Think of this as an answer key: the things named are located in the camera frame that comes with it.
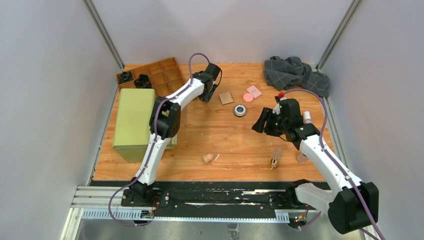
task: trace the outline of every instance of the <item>gray cloth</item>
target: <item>gray cloth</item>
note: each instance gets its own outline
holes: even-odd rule
[[[320,72],[312,72],[312,67],[297,56],[285,60],[279,56],[271,57],[265,61],[263,76],[266,83],[278,91],[302,86],[321,97],[329,96],[329,77]]]

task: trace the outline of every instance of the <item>green storage box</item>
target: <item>green storage box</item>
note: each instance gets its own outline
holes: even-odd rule
[[[149,120],[155,104],[154,89],[123,88],[119,93],[113,149],[128,163],[141,163],[149,144]],[[166,147],[172,149],[177,136]]]

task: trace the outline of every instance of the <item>gray floor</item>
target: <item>gray floor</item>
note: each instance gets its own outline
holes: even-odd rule
[[[113,220],[84,219],[77,240],[360,240],[358,231],[341,235],[326,216],[301,232],[278,223],[154,221],[145,227],[126,227]]]

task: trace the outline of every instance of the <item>wooden tray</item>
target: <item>wooden tray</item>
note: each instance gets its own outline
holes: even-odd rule
[[[119,77],[125,72],[130,72],[132,74],[132,79],[120,84]],[[148,76],[151,86],[155,90],[157,96],[168,96],[181,88],[185,83],[175,57],[169,57],[133,68],[129,71],[117,73],[116,82],[118,83],[119,90],[135,89],[136,86],[134,85],[134,81],[141,74]]]

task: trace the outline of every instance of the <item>white wall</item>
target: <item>white wall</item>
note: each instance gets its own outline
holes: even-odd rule
[[[125,63],[205,53],[214,62],[317,64],[352,0],[93,0]]]
[[[380,190],[387,239],[424,234],[423,13],[422,0],[365,0],[323,68],[348,163]]]
[[[118,71],[81,0],[2,1],[0,239],[59,239]]]

